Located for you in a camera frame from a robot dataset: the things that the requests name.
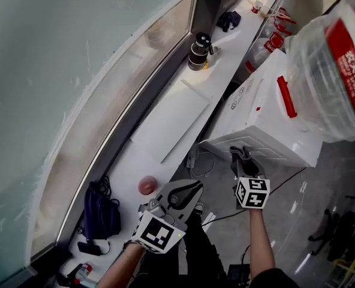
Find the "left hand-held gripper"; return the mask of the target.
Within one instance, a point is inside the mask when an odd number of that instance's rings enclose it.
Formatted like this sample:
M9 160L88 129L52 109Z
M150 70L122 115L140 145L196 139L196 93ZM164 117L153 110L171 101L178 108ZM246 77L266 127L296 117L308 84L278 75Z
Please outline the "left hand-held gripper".
M161 189L163 199L170 201L177 196L175 219L166 208L151 199L147 205L141 205L142 211L131 241L153 253L167 253L185 236L187 220L203 193L202 182L196 179L180 179L166 183Z

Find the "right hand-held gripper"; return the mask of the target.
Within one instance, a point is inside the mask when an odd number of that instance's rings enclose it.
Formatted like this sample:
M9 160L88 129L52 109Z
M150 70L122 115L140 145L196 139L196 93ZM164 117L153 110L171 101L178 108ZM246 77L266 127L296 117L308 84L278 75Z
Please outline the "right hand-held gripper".
M270 180L240 177L233 189L236 209L263 209L270 194Z

